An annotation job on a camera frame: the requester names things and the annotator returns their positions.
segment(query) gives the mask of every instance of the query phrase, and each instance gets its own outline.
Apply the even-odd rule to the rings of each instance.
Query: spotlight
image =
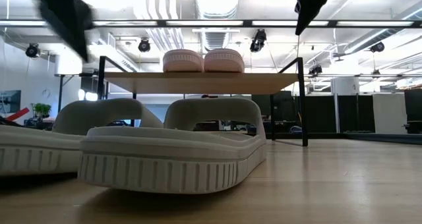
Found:
[[[322,67],[321,65],[315,65],[309,68],[309,74],[310,75],[318,75],[322,73]]]
[[[258,29],[255,37],[252,40],[251,52],[256,53],[261,51],[264,47],[264,42],[266,41],[266,34],[264,29]]]
[[[148,52],[151,49],[151,45],[149,43],[149,39],[148,38],[142,38],[140,40],[138,49],[139,49],[139,51],[141,51],[143,53]]]
[[[374,69],[374,71],[371,73],[372,75],[381,75],[379,69]]]
[[[385,46],[382,42],[377,43],[376,45],[369,48],[369,50],[373,53],[375,52],[383,52],[385,49]]]
[[[29,47],[25,51],[26,56],[36,59],[40,56],[40,49],[38,49],[37,43],[30,43]]]

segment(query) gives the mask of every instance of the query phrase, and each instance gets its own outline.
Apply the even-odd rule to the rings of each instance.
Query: red object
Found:
[[[22,116],[24,116],[25,114],[29,113],[29,109],[25,108],[25,109],[21,109],[20,111],[14,113],[13,115],[7,117],[6,119],[8,121],[14,121],[17,120],[19,118],[21,118]]]

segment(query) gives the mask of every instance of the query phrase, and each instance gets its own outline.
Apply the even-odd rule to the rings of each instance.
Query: white slide sandal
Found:
[[[118,119],[142,119],[143,126],[163,124],[139,101],[76,101],[57,116],[53,132],[0,125],[0,176],[77,172],[80,140],[90,128]]]
[[[198,122],[251,123],[257,135],[192,132]],[[93,128],[81,141],[78,178],[88,184],[174,194],[231,188],[266,159],[259,107],[242,98],[183,99],[159,128]]]

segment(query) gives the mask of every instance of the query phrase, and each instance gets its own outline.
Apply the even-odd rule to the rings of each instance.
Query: wooden shelf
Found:
[[[106,72],[110,83],[137,94],[274,94],[297,74]]]

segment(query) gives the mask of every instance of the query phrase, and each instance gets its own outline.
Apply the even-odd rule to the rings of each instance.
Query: wooden floor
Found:
[[[0,223],[422,223],[422,146],[278,142],[239,186],[200,196],[0,179]]]

